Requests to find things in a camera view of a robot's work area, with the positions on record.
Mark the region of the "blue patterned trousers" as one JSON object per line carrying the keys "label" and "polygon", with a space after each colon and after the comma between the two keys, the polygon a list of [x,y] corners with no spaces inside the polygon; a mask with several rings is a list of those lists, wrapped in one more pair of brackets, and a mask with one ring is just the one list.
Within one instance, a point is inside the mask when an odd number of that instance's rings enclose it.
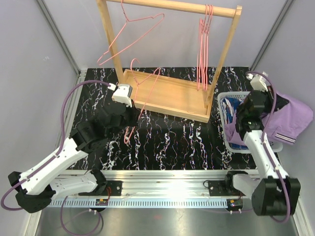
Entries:
{"label": "blue patterned trousers", "polygon": [[242,99],[233,97],[223,97],[220,100],[220,107],[223,114],[223,131],[229,146],[232,149],[247,149],[236,131],[236,111],[237,107],[243,102]]}

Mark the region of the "purple trousers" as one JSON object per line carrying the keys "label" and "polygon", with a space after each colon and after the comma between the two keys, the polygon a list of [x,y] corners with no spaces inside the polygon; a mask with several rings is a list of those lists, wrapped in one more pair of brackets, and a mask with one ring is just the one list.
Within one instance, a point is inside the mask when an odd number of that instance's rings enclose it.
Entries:
{"label": "purple trousers", "polygon": [[[262,116],[264,129],[259,134],[261,139],[294,144],[300,133],[313,120],[313,111],[306,104],[274,89],[271,112]],[[246,133],[238,133],[245,141]]]}

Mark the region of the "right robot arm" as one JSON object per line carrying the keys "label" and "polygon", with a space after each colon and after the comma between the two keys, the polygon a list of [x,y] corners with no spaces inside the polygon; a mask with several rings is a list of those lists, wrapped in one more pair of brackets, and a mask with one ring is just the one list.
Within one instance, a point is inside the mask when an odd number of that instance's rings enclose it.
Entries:
{"label": "right robot arm", "polygon": [[271,101],[275,101],[274,96],[253,90],[236,110],[236,132],[249,149],[260,180],[253,180],[244,171],[231,171],[225,177],[223,188],[229,195],[240,191],[250,198],[258,216],[288,218],[295,213],[301,184],[281,166],[263,132],[261,115],[268,112]]}

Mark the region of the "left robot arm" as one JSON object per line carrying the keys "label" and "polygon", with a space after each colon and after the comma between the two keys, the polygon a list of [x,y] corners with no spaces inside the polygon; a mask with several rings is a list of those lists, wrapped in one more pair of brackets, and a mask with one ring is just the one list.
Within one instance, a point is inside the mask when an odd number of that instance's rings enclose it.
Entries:
{"label": "left robot arm", "polygon": [[140,111],[134,102],[112,102],[102,107],[89,121],[79,123],[60,147],[25,172],[8,175],[20,210],[35,213],[54,199],[69,195],[97,196],[108,192],[108,181],[93,168],[78,177],[59,179],[58,175],[78,160],[105,147],[110,139],[128,126],[137,126]]}

